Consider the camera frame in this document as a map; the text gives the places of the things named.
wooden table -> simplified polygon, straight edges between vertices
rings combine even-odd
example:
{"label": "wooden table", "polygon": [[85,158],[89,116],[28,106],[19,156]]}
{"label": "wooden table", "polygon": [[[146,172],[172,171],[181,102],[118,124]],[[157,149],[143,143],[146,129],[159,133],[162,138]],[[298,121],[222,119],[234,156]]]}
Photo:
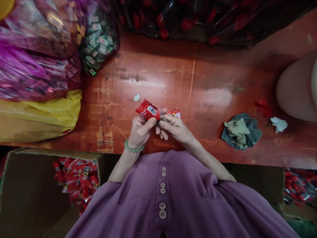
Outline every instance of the wooden table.
{"label": "wooden table", "polygon": [[[157,107],[180,108],[181,118],[203,146],[221,162],[317,169],[317,124],[297,120],[279,108],[276,82],[295,60],[317,49],[317,9],[250,50],[185,41],[161,41],[121,32],[121,49],[98,72],[82,78],[83,100],[78,123],[63,137],[15,146],[122,153],[131,119],[140,102],[136,93]],[[267,100],[288,122],[285,132],[269,127],[255,102]],[[223,122],[247,112],[263,131],[246,151],[220,139]],[[152,133],[145,153],[180,150],[175,140]]]}

gray rag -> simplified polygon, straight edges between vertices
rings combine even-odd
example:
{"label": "gray rag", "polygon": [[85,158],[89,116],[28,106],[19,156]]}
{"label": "gray rag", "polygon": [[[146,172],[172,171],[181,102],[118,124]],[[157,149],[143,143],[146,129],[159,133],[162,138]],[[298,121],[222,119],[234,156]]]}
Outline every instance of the gray rag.
{"label": "gray rag", "polygon": [[[241,113],[238,115],[235,115],[233,118],[231,118],[230,122],[239,120],[243,118],[243,121],[245,123],[245,126],[247,129],[249,129],[250,133],[249,134],[244,134],[245,137],[245,143],[247,147],[253,147],[257,141],[260,139],[260,137],[263,135],[262,131],[258,129],[258,122],[256,119],[251,118],[249,114],[247,113]],[[228,128],[225,127],[224,130],[222,131],[221,134],[221,139],[223,139],[227,144],[231,145],[234,147],[234,150],[246,150],[245,148],[240,148],[239,147],[239,142],[237,142],[237,136],[231,137],[230,132],[228,132]]]}

yellow plastic bag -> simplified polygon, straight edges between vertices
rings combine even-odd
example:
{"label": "yellow plastic bag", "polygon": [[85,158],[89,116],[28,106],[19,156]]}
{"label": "yellow plastic bag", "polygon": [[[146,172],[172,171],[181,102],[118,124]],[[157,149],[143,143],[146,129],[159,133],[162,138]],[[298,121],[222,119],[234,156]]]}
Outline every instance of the yellow plastic bag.
{"label": "yellow plastic bag", "polygon": [[47,102],[0,100],[0,142],[35,142],[72,131],[80,111],[81,90]]}

purple shirt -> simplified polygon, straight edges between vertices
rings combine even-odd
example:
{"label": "purple shirt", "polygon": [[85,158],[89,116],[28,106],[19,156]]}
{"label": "purple shirt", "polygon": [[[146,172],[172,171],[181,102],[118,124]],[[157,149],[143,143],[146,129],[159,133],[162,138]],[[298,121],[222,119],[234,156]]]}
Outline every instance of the purple shirt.
{"label": "purple shirt", "polygon": [[94,194],[66,238],[298,235],[253,189],[216,176],[186,151],[142,156],[124,182]]}

sleeve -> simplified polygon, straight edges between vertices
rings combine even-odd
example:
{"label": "sleeve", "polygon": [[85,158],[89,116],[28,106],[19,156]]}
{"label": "sleeve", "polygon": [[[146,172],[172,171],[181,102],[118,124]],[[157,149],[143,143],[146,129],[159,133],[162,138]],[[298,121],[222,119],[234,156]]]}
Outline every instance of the sleeve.
{"label": "sleeve", "polygon": [[217,190],[253,237],[299,238],[297,233],[258,192],[238,182],[223,181]]}
{"label": "sleeve", "polygon": [[108,181],[103,184],[93,195],[85,212],[74,224],[65,238],[87,237],[87,231],[96,223],[98,217],[102,214],[112,197],[120,189],[122,183]]}

